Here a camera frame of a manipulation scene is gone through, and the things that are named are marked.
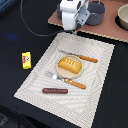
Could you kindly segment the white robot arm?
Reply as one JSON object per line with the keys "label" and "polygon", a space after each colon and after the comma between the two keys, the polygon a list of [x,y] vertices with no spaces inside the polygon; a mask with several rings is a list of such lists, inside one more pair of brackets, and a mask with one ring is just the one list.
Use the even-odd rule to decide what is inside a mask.
{"label": "white robot arm", "polygon": [[87,10],[89,0],[62,0],[60,10],[62,11],[62,24],[65,31],[77,31],[90,16]]}

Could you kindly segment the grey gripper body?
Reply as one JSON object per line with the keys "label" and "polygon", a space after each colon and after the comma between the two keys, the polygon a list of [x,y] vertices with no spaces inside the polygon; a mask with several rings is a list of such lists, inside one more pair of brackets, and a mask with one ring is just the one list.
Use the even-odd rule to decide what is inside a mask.
{"label": "grey gripper body", "polygon": [[85,7],[82,7],[76,18],[76,22],[77,22],[76,30],[79,30],[86,23],[89,16],[90,16],[90,12]]}

